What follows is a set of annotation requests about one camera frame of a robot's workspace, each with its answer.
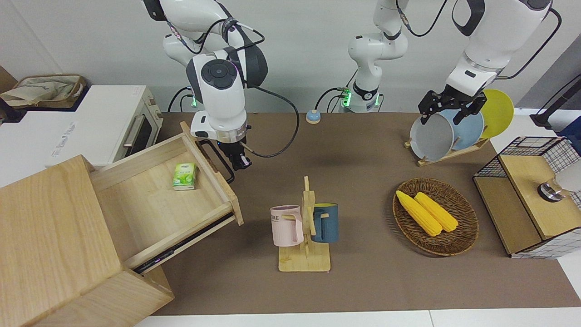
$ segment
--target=oven door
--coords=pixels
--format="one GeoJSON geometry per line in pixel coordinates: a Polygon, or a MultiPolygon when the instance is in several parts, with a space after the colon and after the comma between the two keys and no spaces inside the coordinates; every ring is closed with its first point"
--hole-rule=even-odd
{"type": "Polygon", "coordinates": [[[123,142],[123,147],[127,149],[125,157],[129,157],[130,155],[153,145],[158,133],[159,127],[155,123],[149,110],[144,108],[144,110],[141,110],[139,114],[133,118],[127,138],[125,138],[125,142],[123,142]]]}

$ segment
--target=open drawer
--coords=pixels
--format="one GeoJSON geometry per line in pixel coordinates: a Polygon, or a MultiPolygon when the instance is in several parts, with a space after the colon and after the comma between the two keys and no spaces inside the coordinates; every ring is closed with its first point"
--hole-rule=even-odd
{"type": "Polygon", "coordinates": [[[121,261],[143,274],[226,224],[243,223],[238,199],[185,133],[90,174],[121,261]],[[175,166],[198,166],[195,190],[175,191],[175,166]]]}

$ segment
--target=woven tray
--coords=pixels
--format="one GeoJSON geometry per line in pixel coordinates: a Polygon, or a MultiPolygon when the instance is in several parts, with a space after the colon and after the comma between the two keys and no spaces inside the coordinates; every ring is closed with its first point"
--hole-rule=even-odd
{"type": "Polygon", "coordinates": [[[397,189],[411,197],[420,191],[424,192],[458,220],[456,230],[450,233],[443,230],[438,236],[429,236],[394,195],[393,215],[397,225],[416,246],[432,254],[450,256],[466,252],[474,245],[478,238],[476,213],[466,198],[454,187],[436,179],[415,178],[404,182],[397,189]]]}

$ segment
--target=mug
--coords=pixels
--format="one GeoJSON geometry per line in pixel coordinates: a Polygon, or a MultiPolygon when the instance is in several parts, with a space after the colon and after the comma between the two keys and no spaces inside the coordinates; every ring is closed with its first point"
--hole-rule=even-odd
{"type": "Polygon", "coordinates": [[[337,203],[315,203],[313,211],[316,235],[311,239],[319,243],[339,240],[339,206],[337,203]]]}
{"type": "Polygon", "coordinates": [[[272,239],[279,247],[295,246],[304,241],[300,206],[280,205],[270,208],[272,239]]]}

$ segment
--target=oven handle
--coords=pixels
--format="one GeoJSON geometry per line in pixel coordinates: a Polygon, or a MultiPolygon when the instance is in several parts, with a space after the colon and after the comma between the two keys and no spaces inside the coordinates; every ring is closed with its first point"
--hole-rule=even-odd
{"type": "Polygon", "coordinates": [[[139,115],[133,118],[133,124],[131,125],[131,130],[127,135],[127,138],[123,142],[124,148],[132,148],[137,141],[137,136],[139,135],[139,130],[144,125],[145,115],[139,115]]]}

